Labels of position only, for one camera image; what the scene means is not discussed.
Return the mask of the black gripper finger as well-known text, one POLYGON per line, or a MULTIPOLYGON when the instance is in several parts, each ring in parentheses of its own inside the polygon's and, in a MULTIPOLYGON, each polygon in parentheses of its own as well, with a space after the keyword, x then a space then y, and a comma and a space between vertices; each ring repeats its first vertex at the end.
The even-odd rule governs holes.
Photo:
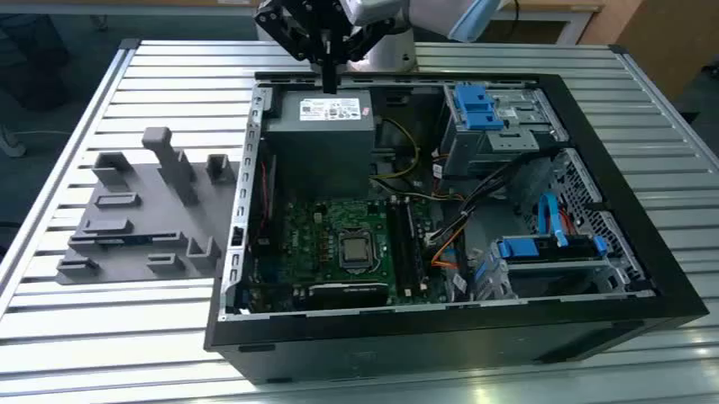
POLYGON ((394 28, 392 20, 382 20, 360 27, 352 34, 348 23, 337 23, 331 28, 331 94, 337 91, 337 69, 348 61, 360 61, 380 39, 394 28))
POLYGON ((308 61, 332 93, 332 64, 312 3, 261 3, 253 21, 297 61, 308 61))

